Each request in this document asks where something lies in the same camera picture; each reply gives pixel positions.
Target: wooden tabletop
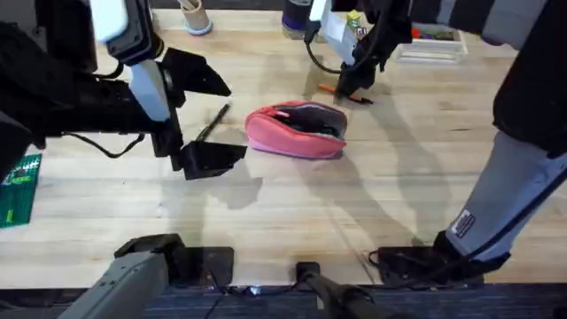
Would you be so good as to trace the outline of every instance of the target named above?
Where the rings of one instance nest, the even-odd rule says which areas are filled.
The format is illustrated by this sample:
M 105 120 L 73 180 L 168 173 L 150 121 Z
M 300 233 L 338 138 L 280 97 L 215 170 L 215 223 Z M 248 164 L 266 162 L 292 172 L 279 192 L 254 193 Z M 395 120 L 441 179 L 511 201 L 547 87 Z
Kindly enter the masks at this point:
M 186 245 L 233 247 L 234 284 L 288 284 L 296 261 L 318 261 L 340 283 L 376 284 L 369 251 L 430 245 L 459 213 L 492 147 L 492 101 L 513 50 L 467 36 L 470 55 L 459 66 L 392 60 L 361 93 L 374 105 L 337 105 L 316 90 L 336 77 L 313 66 L 303 42 L 284 36 L 280 12 L 209 16 L 214 31 L 193 37 L 180 29 L 180 12 L 158 15 L 170 29 L 161 32 L 166 44 L 206 56 L 234 93 L 188 93 L 179 112 L 185 140 L 231 101 L 211 140 L 246 144 L 248 113 L 305 98 L 346 113 L 344 156 L 303 160 L 249 149 L 226 175 L 187 182 L 153 157 L 149 140 L 121 159 L 73 138 L 50 140 L 32 221 L 0 230 L 0 288 L 88 287 L 129 239 L 168 232 Z M 314 52 L 339 66 L 324 44 Z M 115 61 L 98 53 L 100 72 L 111 71 Z M 115 151 L 135 138 L 89 136 Z M 567 280 L 566 194 L 562 188 L 540 209 L 489 282 Z

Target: pink pencil case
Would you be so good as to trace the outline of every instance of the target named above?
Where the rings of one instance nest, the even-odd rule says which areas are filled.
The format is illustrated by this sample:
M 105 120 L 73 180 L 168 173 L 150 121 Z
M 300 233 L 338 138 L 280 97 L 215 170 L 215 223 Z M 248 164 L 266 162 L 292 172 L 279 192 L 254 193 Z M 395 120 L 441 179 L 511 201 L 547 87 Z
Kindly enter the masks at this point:
M 345 114 L 311 101 L 262 107 L 248 115 L 245 127 L 249 145 L 265 152 L 326 159 L 346 146 Z

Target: black mount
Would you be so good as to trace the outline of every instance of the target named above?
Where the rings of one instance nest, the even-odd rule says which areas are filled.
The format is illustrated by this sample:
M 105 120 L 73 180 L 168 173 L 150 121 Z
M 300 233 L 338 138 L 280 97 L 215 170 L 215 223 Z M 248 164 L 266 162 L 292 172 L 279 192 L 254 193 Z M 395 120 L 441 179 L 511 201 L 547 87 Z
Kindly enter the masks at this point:
M 163 253 L 169 283 L 178 286 L 226 286 L 232 282 L 234 249 L 231 247 L 186 247 L 179 235 L 162 234 L 130 239 L 114 253 Z
M 398 286 L 405 282 L 423 278 L 443 268 L 452 260 L 436 253 L 431 247 L 381 247 L 377 250 L 377 265 L 380 279 L 385 285 Z M 413 290 L 474 288 L 484 284 L 482 274 L 474 276 L 451 276 L 447 273 L 432 280 L 412 285 Z

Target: wire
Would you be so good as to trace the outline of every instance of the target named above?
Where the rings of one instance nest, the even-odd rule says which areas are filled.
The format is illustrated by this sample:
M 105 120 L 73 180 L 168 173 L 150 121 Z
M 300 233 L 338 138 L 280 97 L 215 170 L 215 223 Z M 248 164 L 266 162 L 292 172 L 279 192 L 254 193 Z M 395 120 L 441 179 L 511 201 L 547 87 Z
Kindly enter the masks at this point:
M 474 250 L 473 252 L 461 257 L 461 259 L 454 261 L 450 264 L 447 264 L 446 266 L 439 268 L 437 270 L 432 271 L 431 273 L 422 276 L 420 278 L 416 278 L 413 280 L 409 280 L 405 283 L 400 283 L 400 284 L 396 284 L 396 285 L 392 285 L 392 286 L 387 286 L 387 285 L 379 285 L 379 286 L 374 286 L 371 287 L 370 289 L 372 290 L 398 290 L 398 289 L 403 289 L 403 288 L 411 288 L 412 286 L 416 285 L 416 284 L 422 284 L 422 283 L 426 283 L 440 275 L 443 275 L 444 273 L 460 267 L 462 265 L 464 265 L 465 263 L 469 262 L 470 260 L 474 259 L 475 257 L 479 256 L 481 253 L 487 251 L 488 249 L 492 248 L 494 245 L 496 245 L 501 239 L 503 239 L 504 237 L 506 237 L 510 231 L 512 231 L 517 225 L 519 225 L 521 222 L 523 222 L 526 218 L 528 218 L 530 216 L 530 214 L 532 214 L 532 211 L 534 209 L 536 209 L 539 205 L 541 205 L 541 203 L 543 203 L 557 188 L 559 188 L 559 186 L 561 186 L 561 184 L 565 181 L 565 179 L 567 179 L 567 169 L 565 169 L 555 180 L 553 180 L 538 196 L 536 196 L 534 199 L 532 199 L 532 201 L 530 201 L 521 211 L 518 215 L 516 215 L 516 217 L 514 217 L 508 224 L 506 224 L 506 226 L 504 226 L 504 228 L 502 228 L 496 235 L 494 235 L 492 238 L 490 238 L 490 240 L 488 240 L 486 243 L 484 243 L 483 245 L 481 245 L 479 248 L 477 248 L 476 250 Z M 377 253 L 377 251 L 371 252 L 369 254 L 369 259 L 370 259 L 370 255 L 372 253 Z
M 108 156 L 111 159 L 118 159 L 120 156 L 126 154 L 127 152 L 129 152 L 132 148 L 134 148 L 134 146 L 136 146 L 138 143 L 142 142 L 145 139 L 145 135 L 144 134 L 140 134 L 138 135 L 138 138 L 135 139 L 134 141 L 132 141 L 130 144 L 128 144 L 128 146 L 126 146 L 126 148 L 124 149 L 124 151 L 120 152 L 120 153 L 112 153 L 107 151 L 104 147 L 100 146 L 100 144 L 98 144 L 97 142 L 91 140 L 88 137 L 85 136 L 80 136 L 78 134 L 75 133 L 69 133 L 69 132 L 63 132 L 63 134 L 61 136 L 72 136 L 74 138 L 80 139 L 81 141 L 83 141 L 86 144 L 89 144 L 91 146 L 94 146 L 95 148 L 97 148 L 99 151 L 101 151 L 104 155 Z
M 278 292 L 261 293 L 260 296 L 275 297 L 275 296 L 281 296 L 281 295 L 288 293 L 288 292 L 293 292 L 293 291 L 297 290 L 299 284 L 301 284 L 303 281 L 299 280 L 299 281 L 295 282 L 295 284 L 292 284 L 291 286 L 289 286 L 287 288 L 283 288 L 282 290 L 280 290 Z
M 378 21 L 377 25 L 374 26 L 374 27 L 377 27 L 377 31 L 376 31 L 374 38 L 372 39 L 372 42 L 370 43 L 369 48 L 364 53 L 364 56 L 361 58 L 361 60 L 358 61 L 357 63 L 355 63 L 353 66 L 349 66 L 349 67 L 346 67 L 346 68 L 341 69 L 341 70 L 335 70 L 335 69 L 331 69 L 331 68 L 324 66 L 321 62 L 319 62 L 319 60 L 315 57 L 315 55 L 311 51 L 311 42 L 313 41 L 313 37 L 307 37 L 307 41 L 305 41 L 305 45 L 306 45 L 306 48 L 307 48 L 307 54 L 309 55 L 309 57 L 311 58 L 313 63 L 315 63 L 316 66 L 318 66 L 320 69 L 322 69 L 323 71 L 325 71 L 327 73 L 344 74 L 344 73 L 351 73 L 351 72 L 356 71 L 359 67 L 361 67 L 363 64 L 365 64 L 368 61 L 368 59 L 374 54 L 374 49 L 377 47 L 378 40 L 380 39 L 380 31 L 382 31 L 383 28 L 384 28 L 384 24 L 385 24 L 384 21 L 387 19 L 388 15 L 390 13 L 391 6 L 392 6 L 391 2 L 387 3 L 387 6 L 380 13 L 380 20 Z
M 374 266 L 375 268 L 382 270 L 382 265 L 380 265 L 379 262 L 372 260 L 372 257 L 375 256 L 375 255 L 378 255 L 377 249 L 369 253 L 369 256 L 368 256 L 369 264 Z
M 121 62 L 118 62 L 118 65 L 116 66 L 116 68 L 114 69 L 114 71 L 112 71 L 109 74 L 93 74 L 92 76 L 94 76 L 95 78 L 99 79 L 99 80 L 111 80 L 111 79 L 116 79 L 117 77 L 119 77 L 122 72 L 124 72 L 124 64 L 122 64 Z
M 224 297 L 224 294 L 221 295 L 221 297 L 217 298 L 214 301 L 214 304 L 211 306 L 211 308 L 209 309 L 209 311 L 206 312 L 206 315 L 203 317 L 203 319 L 208 319 L 209 316 L 211 316 L 211 314 L 213 313 L 214 309 L 219 306 L 219 304 L 221 303 L 222 298 Z

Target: gray fabric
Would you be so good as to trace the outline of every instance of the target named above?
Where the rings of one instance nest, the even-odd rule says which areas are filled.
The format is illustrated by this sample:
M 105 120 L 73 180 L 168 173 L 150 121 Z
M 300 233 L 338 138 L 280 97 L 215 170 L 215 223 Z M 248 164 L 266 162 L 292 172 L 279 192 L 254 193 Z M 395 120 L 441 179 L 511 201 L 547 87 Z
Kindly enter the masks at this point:
M 488 15 L 483 37 L 522 49 L 547 1 L 496 0 Z
M 446 230 L 447 238 L 463 255 L 474 251 L 504 228 L 565 169 L 567 154 L 548 159 L 543 150 L 499 132 L 469 200 Z M 518 225 L 477 259 L 486 261 L 509 252 L 527 222 Z
M 451 12 L 453 12 L 454 3 L 457 0 L 441 0 L 441 9 L 439 10 L 439 16 L 437 17 L 437 22 L 443 25 L 448 25 L 451 19 Z

